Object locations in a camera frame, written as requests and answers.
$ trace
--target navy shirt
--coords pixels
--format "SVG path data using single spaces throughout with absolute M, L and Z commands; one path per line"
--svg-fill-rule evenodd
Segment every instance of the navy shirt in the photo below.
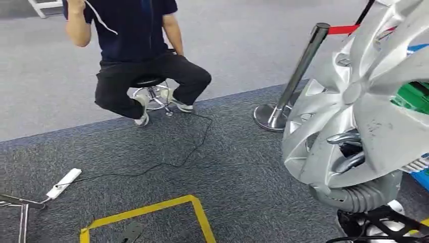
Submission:
M 88 24 L 95 22 L 103 60 L 141 62 L 167 50 L 162 34 L 162 16 L 177 11 L 176 0 L 88 2 L 94 9 L 86 4 L 84 16 Z M 63 4 L 64 16 L 68 18 L 67 0 L 63 0 Z

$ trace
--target floor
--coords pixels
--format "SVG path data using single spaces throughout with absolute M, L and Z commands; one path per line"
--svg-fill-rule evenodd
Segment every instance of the floor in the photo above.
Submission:
M 43 211 L 31 211 L 28 242 L 78 242 L 96 219 L 165 200 L 194 195 L 217 242 L 319 243 L 338 236 L 334 209 L 313 200 L 281 164 L 281 134 L 251 119 L 253 109 L 275 102 L 316 22 L 353 24 L 363 0 L 177 0 L 186 56 L 213 82 L 198 114 L 153 113 L 138 129 L 93 102 L 100 59 L 97 38 L 73 47 L 65 20 L 52 10 L 40 19 L 27 0 L 0 1 L 0 192 L 33 200 L 71 168 L 81 178 Z M 336 49 L 330 36 L 306 73 Z M 417 220 L 429 216 L 429 193 L 405 176 L 398 200 Z M 15 242 L 19 212 L 0 215 L 0 242 Z M 91 230 L 91 242 L 117 242 L 131 222 L 144 225 L 141 242 L 201 242 L 190 204 Z
M 281 163 L 281 133 L 260 129 L 253 109 L 274 101 L 281 86 L 235 94 L 197 104 L 197 114 L 151 113 L 151 124 L 136 128 L 125 118 L 0 143 L 6 163 L 0 191 L 33 200 L 71 168 L 80 178 L 46 210 L 31 211 L 29 242 L 78 242 L 79 230 L 96 219 L 191 194 L 202 204 L 216 242 L 321 243 L 338 237 L 335 209 L 311 198 L 307 186 Z M 196 144 L 204 144 L 188 160 Z M 398 200 L 407 215 L 429 216 L 429 193 L 406 176 Z M 19 210 L 2 209 L 0 241 L 13 242 Z M 119 242 L 131 223 L 144 228 L 137 242 L 204 242 L 190 204 L 124 219 L 90 230 L 91 242 Z
M 186 56 L 213 75 L 200 99 L 286 83 L 315 23 L 353 24 L 365 2 L 178 0 Z M 94 104 L 96 35 L 77 48 L 61 15 L 35 17 L 27 0 L 0 10 L 0 141 L 117 118 Z M 314 64 L 342 39 L 330 36 Z

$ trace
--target sneaker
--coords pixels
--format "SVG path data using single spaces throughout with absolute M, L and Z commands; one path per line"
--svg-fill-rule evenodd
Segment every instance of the sneaker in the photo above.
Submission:
M 191 113 L 192 111 L 194 111 L 194 106 L 192 105 L 185 105 L 184 103 L 176 100 L 173 97 L 173 91 L 172 89 L 165 89 L 165 90 L 161 90 L 161 97 L 164 98 L 165 100 L 168 101 L 168 103 L 173 103 L 174 105 L 177 106 L 177 108 L 183 112 L 186 113 Z
M 149 97 L 144 94 L 137 94 L 134 99 L 140 102 L 143 106 L 143 116 L 140 119 L 135 119 L 134 122 L 138 126 L 144 127 L 149 123 L 149 115 L 146 111 L 146 107 L 149 104 Z

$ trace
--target yellow tape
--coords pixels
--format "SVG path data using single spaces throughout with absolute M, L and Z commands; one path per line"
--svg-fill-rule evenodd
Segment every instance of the yellow tape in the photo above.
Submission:
M 202 232 L 207 243 L 215 243 L 215 236 L 211 231 L 210 224 L 208 223 L 207 217 L 205 216 L 204 209 L 202 208 L 201 202 L 198 198 L 192 196 L 192 205 L 194 206 L 195 214 L 197 215 L 198 222 L 200 223 Z
M 106 218 L 97 219 L 93 223 L 91 223 L 87 228 L 80 230 L 80 243 L 90 243 L 90 229 L 94 229 L 97 227 L 101 227 L 103 225 L 115 223 L 124 219 L 133 218 L 136 216 L 140 216 L 143 214 L 152 213 L 161 209 L 166 209 L 170 207 L 174 207 L 180 204 L 184 204 L 187 202 L 191 202 L 194 207 L 195 215 L 197 216 L 197 220 L 201 226 L 201 230 L 204 234 L 205 240 L 207 243 L 216 243 L 213 232 L 211 231 L 210 224 L 207 220 L 207 217 L 204 213 L 204 209 L 202 208 L 201 202 L 198 198 L 192 195 L 186 195 L 179 198 L 171 199 L 168 201 L 159 202 L 157 204 L 153 204 L 150 206 L 142 207 L 139 209 L 130 210 L 127 212 L 123 212 L 120 214 L 115 214 L 112 216 L 108 216 Z
M 80 230 L 80 243 L 90 243 L 90 230 L 87 228 Z
M 426 226 L 429 226 L 429 218 L 421 221 L 421 223 L 424 224 L 424 225 L 426 225 Z M 415 234 L 415 233 L 418 233 L 418 231 L 417 230 L 411 230 L 410 231 L 410 234 Z

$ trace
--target hand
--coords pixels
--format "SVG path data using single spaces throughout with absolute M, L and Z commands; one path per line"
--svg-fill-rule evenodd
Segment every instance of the hand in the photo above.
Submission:
M 83 12 L 86 7 L 84 0 L 67 0 L 67 2 L 69 11 Z

